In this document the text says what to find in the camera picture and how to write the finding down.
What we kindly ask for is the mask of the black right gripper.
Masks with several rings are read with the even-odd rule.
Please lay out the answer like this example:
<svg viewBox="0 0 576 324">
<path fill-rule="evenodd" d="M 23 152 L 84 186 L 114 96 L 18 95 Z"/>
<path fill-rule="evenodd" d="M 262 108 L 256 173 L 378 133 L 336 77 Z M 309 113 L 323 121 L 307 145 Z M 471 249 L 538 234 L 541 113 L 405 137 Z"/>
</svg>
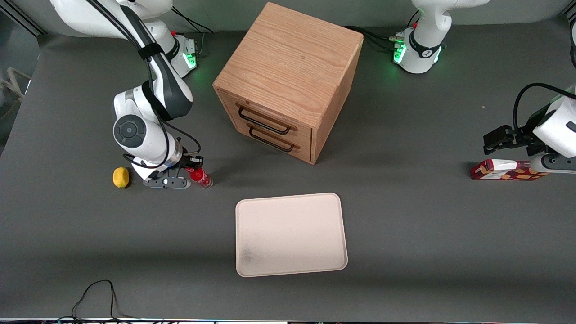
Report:
<svg viewBox="0 0 576 324">
<path fill-rule="evenodd" d="M 182 156 L 179 161 L 178 167 L 185 169 L 186 172 L 194 172 L 195 169 L 203 168 L 204 157 L 202 156 Z"/>
</svg>

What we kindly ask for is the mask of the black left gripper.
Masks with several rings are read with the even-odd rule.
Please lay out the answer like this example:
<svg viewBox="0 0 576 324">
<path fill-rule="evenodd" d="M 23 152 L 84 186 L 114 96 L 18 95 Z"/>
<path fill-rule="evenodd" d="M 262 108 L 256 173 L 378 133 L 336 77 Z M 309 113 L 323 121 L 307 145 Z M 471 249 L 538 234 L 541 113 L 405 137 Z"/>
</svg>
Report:
<svg viewBox="0 0 576 324">
<path fill-rule="evenodd" d="M 520 148 L 526 146 L 528 156 L 535 156 L 545 153 L 546 145 L 534 135 L 534 129 L 545 118 L 550 104 L 533 113 L 523 127 L 517 131 L 514 137 L 514 130 L 510 126 L 500 126 L 483 136 L 483 152 L 490 155 L 497 150 Z"/>
</svg>

